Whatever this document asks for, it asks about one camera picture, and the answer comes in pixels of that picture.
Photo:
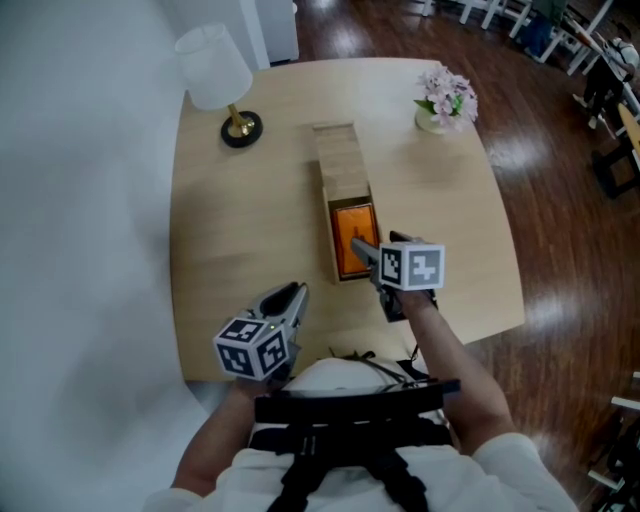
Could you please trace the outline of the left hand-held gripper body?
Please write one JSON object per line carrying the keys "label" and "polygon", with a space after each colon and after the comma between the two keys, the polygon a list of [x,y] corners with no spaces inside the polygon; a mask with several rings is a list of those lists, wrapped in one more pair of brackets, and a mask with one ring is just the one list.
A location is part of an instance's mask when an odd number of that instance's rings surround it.
{"label": "left hand-held gripper body", "polygon": [[222,370],[233,377],[265,381],[281,369],[291,369],[299,351],[295,341],[300,323],[299,313],[241,311],[213,338]]}

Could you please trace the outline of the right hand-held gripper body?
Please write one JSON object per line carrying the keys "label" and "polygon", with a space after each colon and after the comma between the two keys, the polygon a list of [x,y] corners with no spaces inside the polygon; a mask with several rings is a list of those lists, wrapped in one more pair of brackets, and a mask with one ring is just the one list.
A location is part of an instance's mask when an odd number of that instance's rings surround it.
{"label": "right hand-held gripper body", "polygon": [[373,251],[372,278],[389,323],[406,319],[397,293],[420,292],[437,305],[444,286],[445,247],[414,241],[381,244]]}

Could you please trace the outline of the orange item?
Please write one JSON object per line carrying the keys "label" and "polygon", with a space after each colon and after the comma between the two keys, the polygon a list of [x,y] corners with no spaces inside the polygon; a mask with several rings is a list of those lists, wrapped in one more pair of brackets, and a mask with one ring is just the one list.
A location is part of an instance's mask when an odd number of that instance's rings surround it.
{"label": "orange item", "polygon": [[367,267],[351,249],[351,241],[358,238],[374,247],[379,245],[373,205],[366,203],[335,209],[332,229],[339,278],[345,280],[365,272]]}

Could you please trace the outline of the person's right forearm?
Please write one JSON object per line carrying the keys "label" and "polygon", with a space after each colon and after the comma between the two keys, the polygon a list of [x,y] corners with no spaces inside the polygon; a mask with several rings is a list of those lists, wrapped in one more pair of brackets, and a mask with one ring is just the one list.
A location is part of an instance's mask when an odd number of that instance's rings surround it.
{"label": "person's right forearm", "polygon": [[515,431],[498,383],[465,348],[426,293],[397,293],[429,374],[460,381],[460,391],[445,399],[444,414],[462,451],[472,455],[486,442]]}

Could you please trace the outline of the person's left forearm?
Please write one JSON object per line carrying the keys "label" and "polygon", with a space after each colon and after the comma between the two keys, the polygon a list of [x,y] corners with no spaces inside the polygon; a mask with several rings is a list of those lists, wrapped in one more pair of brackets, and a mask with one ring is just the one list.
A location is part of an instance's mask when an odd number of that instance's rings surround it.
{"label": "person's left forearm", "polygon": [[188,444],[171,487],[206,497],[216,488],[218,477],[229,468],[248,442],[255,423],[255,398],[266,387],[258,382],[236,380],[220,405]]}

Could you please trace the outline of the wooden box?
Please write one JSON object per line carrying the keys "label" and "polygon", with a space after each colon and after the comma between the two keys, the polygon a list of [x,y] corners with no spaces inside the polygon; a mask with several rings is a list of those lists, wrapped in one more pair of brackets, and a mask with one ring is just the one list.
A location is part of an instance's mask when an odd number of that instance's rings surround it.
{"label": "wooden box", "polygon": [[380,244],[381,233],[362,158],[356,163],[339,164],[321,157],[319,166],[334,281],[368,277],[371,265],[366,260],[362,262],[351,248],[353,238],[375,248]]}

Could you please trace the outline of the wooden sliding box lid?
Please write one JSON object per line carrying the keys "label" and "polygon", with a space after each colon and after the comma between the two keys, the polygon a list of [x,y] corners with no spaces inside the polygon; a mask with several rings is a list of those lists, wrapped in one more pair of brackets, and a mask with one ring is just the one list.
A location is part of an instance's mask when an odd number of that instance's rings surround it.
{"label": "wooden sliding box lid", "polygon": [[367,196],[369,180],[354,122],[315,124],[312,130],[328,199]]}

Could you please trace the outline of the black chest harness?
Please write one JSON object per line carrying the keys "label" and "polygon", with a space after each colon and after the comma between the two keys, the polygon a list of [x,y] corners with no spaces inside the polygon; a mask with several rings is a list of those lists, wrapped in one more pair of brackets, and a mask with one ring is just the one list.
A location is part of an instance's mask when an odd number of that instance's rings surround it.
{"label": "black chest harness", "polygon": [[251,448],[294,458],[268,512],[304,512],[327,474],[345,467],[366,469],[404,512],[429,512],[425,484],[398,451],[451,444],[448,428],[424,415],[441,409],[445,396],[460,388],[457,379],[429,378],[257,398],[255,419],[266,428],[253,435]]}

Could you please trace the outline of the pink flowers in white vase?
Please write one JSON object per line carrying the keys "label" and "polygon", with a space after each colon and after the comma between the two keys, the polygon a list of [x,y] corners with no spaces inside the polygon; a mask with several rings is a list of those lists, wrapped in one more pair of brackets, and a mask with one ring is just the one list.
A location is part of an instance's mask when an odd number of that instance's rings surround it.
{"label": "pink flowers in white vase", "polygon": [[422,96],[414,100],[415,123],[423,131],[444,135],[476,122],[478,97],[464,76],[436,62],[419,76],[417,84]]}

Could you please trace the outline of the person's white shirt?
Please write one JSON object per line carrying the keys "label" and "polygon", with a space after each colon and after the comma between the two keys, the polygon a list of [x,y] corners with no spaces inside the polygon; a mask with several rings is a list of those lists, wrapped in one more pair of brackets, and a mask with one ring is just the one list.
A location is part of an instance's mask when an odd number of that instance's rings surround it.
{"label": "person's white shirt", "polygon": [[[284,391],[334,391],[383,386],[390,366],[329,359],[314,364]],[[399,454],[409,472],[426,486],[429,512],[576,512],[574,503],[542,462],[535,444],[515,429],[465,454],[444,414],[444,405],[425,418],[448,428],[449,445],[404,447]],[[172,488],[151,495],[142,512],[268,512],[280,495],[291,455],[251,448],[265,430],[255,419],[247,446],[218,477],[215,490],[201,497]],[[381,482],[362,467],[331,470],[309,497],[304,512],[404,512]]]}

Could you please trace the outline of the wooden table with black base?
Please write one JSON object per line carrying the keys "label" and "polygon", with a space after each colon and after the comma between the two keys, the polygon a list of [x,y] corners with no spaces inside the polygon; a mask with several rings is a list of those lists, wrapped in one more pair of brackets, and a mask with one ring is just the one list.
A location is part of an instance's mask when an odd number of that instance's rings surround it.
{"label": "wooden table with black base", "polygon": [[623,104],[617,111],[622,126],[616,132],[616,146],[607,153],[591,154],[595,178],[610,199],[640,187],[640,116]]}

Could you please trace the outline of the white table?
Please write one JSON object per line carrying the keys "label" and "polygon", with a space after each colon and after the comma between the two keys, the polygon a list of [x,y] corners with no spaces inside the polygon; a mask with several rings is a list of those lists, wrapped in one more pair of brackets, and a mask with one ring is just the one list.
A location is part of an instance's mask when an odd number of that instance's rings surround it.
{"label": "white table", "polygon": [[597,59],[603,55],[605,43],[605,40],[598,43],[591,33],[584,29],[573,17],[564,15],[561,23],[556,27],[556,35],[537,61],[541,64],[545,63],[556,47],[561,44],[574,52],[566,74],[571,76],[591,56],[591,61],[583,71],[583,74],[587,75]]}
{"label": "white table", "polygon": [[532,11],[533,0],[486,0],[486,13],[481,28],[487,30],[495,16],[513,21],[509,38],[515,39]]}
{"label": "white table", "polygon": [[458,21],[467,23],[474,9],[486,10],[487,0],[414,0],[419,4],[418,14],[428,18],[440,13],[457,13]]}

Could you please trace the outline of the white shade table lamp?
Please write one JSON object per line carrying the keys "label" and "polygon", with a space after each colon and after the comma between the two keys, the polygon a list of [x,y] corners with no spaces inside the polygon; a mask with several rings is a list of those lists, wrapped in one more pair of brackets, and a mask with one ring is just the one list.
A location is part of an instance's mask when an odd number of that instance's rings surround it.
{"label": "white shade table lamp", "polygon": [[263,133],[263,122],[257,113],[237,109],[253,85],[253,74],[226,26],[196,27],[177,40],[175,51],[194,107],[228,110],[220,128],[222,141],[234,149],[254,144]]}

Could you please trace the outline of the white metal rack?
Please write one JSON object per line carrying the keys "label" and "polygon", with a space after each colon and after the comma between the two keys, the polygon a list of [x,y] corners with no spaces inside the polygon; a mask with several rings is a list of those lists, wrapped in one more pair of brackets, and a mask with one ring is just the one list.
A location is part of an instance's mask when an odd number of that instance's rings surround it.
{"label": "white metal rack", "polygon": [[612,396],[613,414],[597,437],[600,451],[587,477],[600,492],[590,512],[640,512],[640,371],[631,376],[636,398]]}

